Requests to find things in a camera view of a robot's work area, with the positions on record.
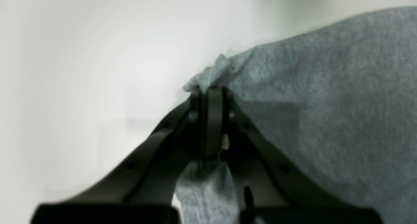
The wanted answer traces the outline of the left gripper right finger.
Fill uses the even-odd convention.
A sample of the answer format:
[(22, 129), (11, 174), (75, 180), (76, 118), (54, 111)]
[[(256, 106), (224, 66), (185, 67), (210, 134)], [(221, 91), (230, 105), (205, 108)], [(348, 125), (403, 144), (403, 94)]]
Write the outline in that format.
[(205, 94), (205, 160), (228, 165), (241, 224), (381, 224), (373, 209), (332, 196), (269, 143), (227, 89)]

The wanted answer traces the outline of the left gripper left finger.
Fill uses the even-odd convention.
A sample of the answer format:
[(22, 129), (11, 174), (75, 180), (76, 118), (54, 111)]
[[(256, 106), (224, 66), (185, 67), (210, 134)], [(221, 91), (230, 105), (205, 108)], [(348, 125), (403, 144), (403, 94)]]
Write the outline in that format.
[(172, 206), (193, 156), (199, 91), (169, 112), (113, 171), (78, 195), (38, 206), (32, 224), (182, 224)]

